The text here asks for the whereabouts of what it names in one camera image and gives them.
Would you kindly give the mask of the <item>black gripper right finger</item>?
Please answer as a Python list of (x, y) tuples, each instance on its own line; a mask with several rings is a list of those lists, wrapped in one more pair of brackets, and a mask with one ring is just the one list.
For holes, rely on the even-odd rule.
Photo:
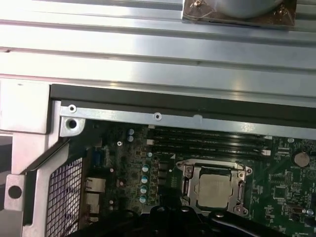
[(204, 216), (189, 206), (178, 210), (186, 237), (285, 237), (286, 234), (236, 214), (215, 211)]

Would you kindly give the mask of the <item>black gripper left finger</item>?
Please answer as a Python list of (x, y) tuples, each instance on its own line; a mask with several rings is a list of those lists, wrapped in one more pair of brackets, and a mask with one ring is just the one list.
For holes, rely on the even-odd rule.
[(149, 213), (120, 210), (79, 230), (80, 237), (169, 237), (171, 210), (154, 206)]

